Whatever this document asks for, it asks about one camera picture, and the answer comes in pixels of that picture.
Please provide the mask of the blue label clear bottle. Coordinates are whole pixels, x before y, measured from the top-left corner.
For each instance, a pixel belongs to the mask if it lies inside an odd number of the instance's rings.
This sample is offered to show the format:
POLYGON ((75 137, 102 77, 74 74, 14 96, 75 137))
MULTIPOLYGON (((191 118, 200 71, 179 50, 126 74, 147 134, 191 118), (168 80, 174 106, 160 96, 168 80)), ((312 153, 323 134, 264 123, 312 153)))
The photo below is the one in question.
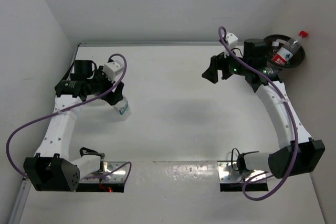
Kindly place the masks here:
POLYGON ((116 122, 125 121, 131 115, 131 109, 127 98, 124 96, 122 100, 117 102, 114 106, 114 120, 116 122))

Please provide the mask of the red cap labelled bottle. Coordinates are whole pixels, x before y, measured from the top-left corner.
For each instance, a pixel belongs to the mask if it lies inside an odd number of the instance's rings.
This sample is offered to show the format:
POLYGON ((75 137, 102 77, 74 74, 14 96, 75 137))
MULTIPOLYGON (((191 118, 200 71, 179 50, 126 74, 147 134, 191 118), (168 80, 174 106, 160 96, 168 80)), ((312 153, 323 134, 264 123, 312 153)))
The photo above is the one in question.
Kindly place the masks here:
POLYGON ((290 38, 272 57, 272 62, 285 66, 299 51, 309 34, 302 30, 295 38, 290 38))

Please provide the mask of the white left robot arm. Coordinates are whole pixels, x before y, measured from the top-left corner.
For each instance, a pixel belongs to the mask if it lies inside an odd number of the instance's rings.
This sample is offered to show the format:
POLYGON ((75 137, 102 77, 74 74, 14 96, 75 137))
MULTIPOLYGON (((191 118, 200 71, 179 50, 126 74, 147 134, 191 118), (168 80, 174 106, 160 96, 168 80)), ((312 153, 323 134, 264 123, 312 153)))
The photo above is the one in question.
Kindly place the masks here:
POLYGON ((69 160, 76 120, 84 104, 122 100, 125 64, 109 59, 97 66, 92 60, 75 60, 55 86, 54 113, 34 157, 24 161, 24 171, 37 191, 76 191, 84 178, 103 177, 104 153, 80 149, 80 158, 69 160))

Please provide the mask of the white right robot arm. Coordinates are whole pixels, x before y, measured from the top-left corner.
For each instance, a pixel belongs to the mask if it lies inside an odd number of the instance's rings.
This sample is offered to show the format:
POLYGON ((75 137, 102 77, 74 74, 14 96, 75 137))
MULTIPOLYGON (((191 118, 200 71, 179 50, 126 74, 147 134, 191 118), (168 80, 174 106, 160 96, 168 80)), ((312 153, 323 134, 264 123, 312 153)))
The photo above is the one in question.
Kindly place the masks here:
POLYGON ((254 93, 263 103, 276 131, 279 150, 273 153, 259 151, 240 153, 237 171, 251 170, 269 172, 276 178, 294 176, 314 171, 320 161, 325 145, 314 140, 299 120, 287 98, 284 82, 278 68, 267 63, 270 46, 262 39, 248 39, 244 42, 242 57, 233 52, 238 38, 229 33, 219 39, 225 50, 211 57, 208 69, 202 74, 211 83, 227 80, 233 75, 243 76, 254 93))

